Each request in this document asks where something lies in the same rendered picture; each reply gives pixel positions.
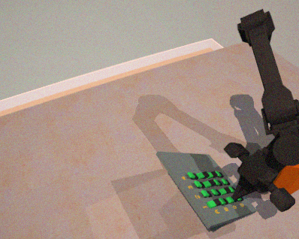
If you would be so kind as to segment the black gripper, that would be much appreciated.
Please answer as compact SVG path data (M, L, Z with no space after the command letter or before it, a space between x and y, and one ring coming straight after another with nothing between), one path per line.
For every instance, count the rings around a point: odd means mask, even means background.
M249 156L249 152L242 144L230 143L224 149L224 151L231 157L231 158L238 158L241 162ZM275 156L273 155L273 148L270 143L264 147L262 150L264 152L262 157L267 161L270 159L276 160ZM279 163L276 160L276 165L274 170L279 173L286 165ZM274 183L271 183L268 187L266 187L261 182L255 186L250 184L250 182L242 175L240 175L236 189L234 190L234 194L232 198L238 199L245 195L248 195L252 192L264 193L270 192L270 201L276 207L277 210L283 212L289 210L295 204L294 197L284 188L277 188Z

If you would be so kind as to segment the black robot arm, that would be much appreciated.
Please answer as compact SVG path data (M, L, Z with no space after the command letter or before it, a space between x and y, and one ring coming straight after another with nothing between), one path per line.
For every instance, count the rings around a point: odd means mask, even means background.
M237 24L242 41L252 47L264 93L261 98L262 119L265 134L273 134L270 142L276 160L286 166L299 164L299 100L293 98L291 90L282 84L279 69L270 46L275 25L268 12L263 9L240 19ZM270 130L268 127L270 123ZM268 187L277 177L274 170L276 160L267 161L258 149L246 157L238 174L253 186L260 182Z

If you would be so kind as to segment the grey switch panel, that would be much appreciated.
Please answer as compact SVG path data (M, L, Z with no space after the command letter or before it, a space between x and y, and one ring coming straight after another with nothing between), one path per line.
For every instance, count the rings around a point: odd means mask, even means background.
M245 196L232 198L236 185L209 155L170 152L156 155L212 232L257 211Z

